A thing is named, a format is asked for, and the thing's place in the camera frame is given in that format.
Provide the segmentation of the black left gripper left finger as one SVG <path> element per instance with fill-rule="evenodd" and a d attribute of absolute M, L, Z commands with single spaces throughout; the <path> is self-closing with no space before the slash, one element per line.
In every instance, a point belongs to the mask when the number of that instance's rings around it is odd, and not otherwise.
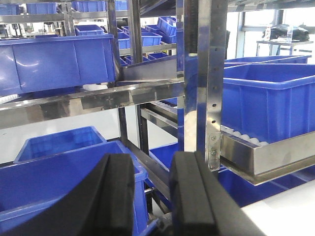
<path fill-rule="evenodd" d="M 134 164 L 129 154 L 106 154 L 68 194 L 6 236 L 130 236 Z"/>

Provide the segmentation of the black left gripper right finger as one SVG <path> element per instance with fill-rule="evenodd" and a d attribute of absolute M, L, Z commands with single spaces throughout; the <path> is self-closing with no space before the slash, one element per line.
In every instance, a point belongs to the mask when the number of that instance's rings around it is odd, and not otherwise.
<path fill-rule="evenodd" d="M 176 236 L 262 236 L 198 152 L 177 151 L 169 176 Z"/>

